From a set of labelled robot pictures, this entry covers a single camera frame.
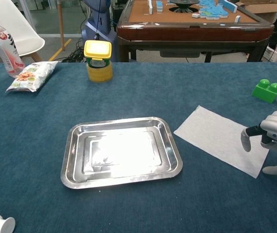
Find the table leg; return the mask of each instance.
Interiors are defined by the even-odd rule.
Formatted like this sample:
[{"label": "table leg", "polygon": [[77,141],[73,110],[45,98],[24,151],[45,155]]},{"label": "table leg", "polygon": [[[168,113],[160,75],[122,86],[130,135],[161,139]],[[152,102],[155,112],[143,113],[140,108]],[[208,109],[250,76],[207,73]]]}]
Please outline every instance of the table leg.
[{"label": "table leg", "polygon": [[61,35],[61,45],[62,50],[65,50],[65,41],[64,41],[64,27],[63,27],[63,12],[62,12],[62,5],[61,1],[57,2],[57,10],[59,15],[59,27],[60,27],[60,35]]},{"label": "table leg", "polygon": [[204,62],[211,62],[211,59],[212,59],[212,52],[206,52]]},{"label": "table leg", "polygon": [[121,62],[129,62],[129,48],[124,45],[119,45],[119,55]]},{"label": "table leg", "polygon": [[261,62],[266,46],[257,46],[249,54],[247,62]]},{"label": "table leg", "polygon": [[136,50],[130,50],[130,58],[135,61],[137,60],[136,59]]},{"label": "table leg", "polygon": [[37,52],[33,52],[31,54],[29,54],[31,56],[31,58],[35,61],[35,62],[42,62],[42,58],[39,56],[39,54]]},{"label": "table leg", "polygon": [[36,5],[37,10],[39,10],[36,0],[35,0],[35,5]]}]

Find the tray rim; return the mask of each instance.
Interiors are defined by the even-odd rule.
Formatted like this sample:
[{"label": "tray rim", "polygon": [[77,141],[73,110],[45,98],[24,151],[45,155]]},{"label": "tray rim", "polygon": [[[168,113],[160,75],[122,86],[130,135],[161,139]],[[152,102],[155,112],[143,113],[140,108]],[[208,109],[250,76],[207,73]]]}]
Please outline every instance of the tray rim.
[{"label": "tray rim", "polygon": [[142,181],[128,181],[129,177],[140,177],[140,176],[145,176],[145,175],[137,175],[137,176],[127,176],[127,177],[120,177],[120,178],[110,178],[111,182],[109,184],[101,184],[100,180],[94,181],[93,183],[74,183],[70,181],[67,176],[66,176],[66,168],[68,166],[69,162],[69,154],[70,154],[70,144],[72,140],[72,134],[73,132],[81,125],[96,125],[96,124],[113,124],[113,123],[128,123],[128,122],[133,122],[133,121],[142,121],[142,120],[157,120],[163,123],[165,127],[165,131],[167,133],[167,136],[169,138],[170,144],[172,146],[172,149],[175,153],[175,157],[177,159],[177,165],[176,168],[172,171],[169,172],[164,172],[162,173],[163,175],[166,175],[164,177],[160,178],[152,178],[152,175],[155,176],[156,174],[151,174],[149,175],[151,178],[150,179],[145,179],[143,181],[151,181],[151,180],[159,180],[159,179],[165,179],[165,178],[172,178],[177,176],[183,167],[182,159],[179,154],[178,148],[176,146],[175,140],[173,138],[173,135],[171,133],[171,130],[167,124],[167,122],[159,117],[155,116],[150,116],[150,117],[137,117],[137,118],[126,118],[126,119],[118,119],[118,120],[106,120],[106,121],[94,121],[94,122],[84,122],[77,124],[73,126],[70,131],[68,132],[67,135],[67,140],[66,140],[66,146],[65,146],[65,152],[64,152],[64,158],[63,158],[63,164],[62,164],[62,170],[61,170],[61,181],[62,183],[72,189],[83,189],[83,188],[93,188],[93,187],[104,187],[104,186],[111,186],[111,185],[117,185],[117,184],[123,184],[123,183],[136,183],[136,182],[142,182]]}]

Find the bottle label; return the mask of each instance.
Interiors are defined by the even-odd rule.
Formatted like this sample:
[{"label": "bottle label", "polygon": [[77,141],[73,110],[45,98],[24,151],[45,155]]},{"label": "bottle label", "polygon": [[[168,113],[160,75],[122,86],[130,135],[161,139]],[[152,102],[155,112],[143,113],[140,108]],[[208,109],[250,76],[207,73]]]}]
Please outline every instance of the bottle label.
[{"label": "bottle label", "polygon": [[22,70],[25,67],[17,53],[13,38],[7,31],[0,33],[0,57],[3,60],[6,71],[9,73]]},{"label": "bottle label", "polygon": [[104,60],[91,60],[90,61],[91,66],[93,67],[105,67],[106,63]]}]

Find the yellow jar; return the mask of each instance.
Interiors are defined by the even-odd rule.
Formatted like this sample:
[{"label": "yellow jar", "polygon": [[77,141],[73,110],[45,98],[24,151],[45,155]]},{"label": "yellow jar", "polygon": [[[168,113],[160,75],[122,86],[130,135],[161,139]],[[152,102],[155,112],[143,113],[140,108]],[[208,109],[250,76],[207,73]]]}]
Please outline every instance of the yellow jar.
[{"label": "yellow jar", "polygon": [[89,79],[94,82],[105,82],[113,77],[110,61],[112,45],[108,41],[87,40],[84,44],[84,56],[87,59]]}]

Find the yellow lid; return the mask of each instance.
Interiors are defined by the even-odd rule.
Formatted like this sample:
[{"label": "yellow lid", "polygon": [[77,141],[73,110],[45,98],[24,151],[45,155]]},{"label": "yellow lid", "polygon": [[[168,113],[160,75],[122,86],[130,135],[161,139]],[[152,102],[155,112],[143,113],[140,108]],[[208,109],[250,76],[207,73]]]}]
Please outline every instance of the yellow lid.
[{"label": "yellow lid", "polygon": [[87,40],[84,44],[84,56],[89,58],[109,59],[111,43],[101,40]]}]

